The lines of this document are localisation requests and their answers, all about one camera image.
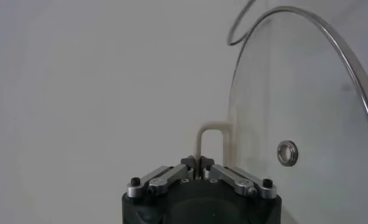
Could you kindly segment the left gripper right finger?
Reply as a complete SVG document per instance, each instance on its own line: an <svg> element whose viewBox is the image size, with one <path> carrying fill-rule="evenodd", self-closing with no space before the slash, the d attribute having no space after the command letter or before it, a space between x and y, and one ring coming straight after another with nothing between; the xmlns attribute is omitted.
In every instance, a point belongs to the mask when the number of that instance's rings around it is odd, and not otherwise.
<svg viewBox="0 0 368 224"><path fill-rule="evenodd" d="M277 188L268 178L258 178L239 167L224 167L214 160L201 156L199 159L199 176L210 182L223 181L236 194L243 197L276 198Z"/></svg>

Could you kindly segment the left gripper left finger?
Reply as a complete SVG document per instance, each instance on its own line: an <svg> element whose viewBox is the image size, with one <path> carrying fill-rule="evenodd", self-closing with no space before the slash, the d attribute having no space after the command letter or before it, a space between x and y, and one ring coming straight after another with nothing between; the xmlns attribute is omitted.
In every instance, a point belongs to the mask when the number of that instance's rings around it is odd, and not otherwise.
<svg viewBox="0 0 368 224"><path fill-rule="evenodd" d="M196 160L188 156L176 166L161 166L143 177L133 177L126 186L126 196L142 198L147 192L152 195L164 195L172 184L182 180L192 180L196 173Z"/></svg>

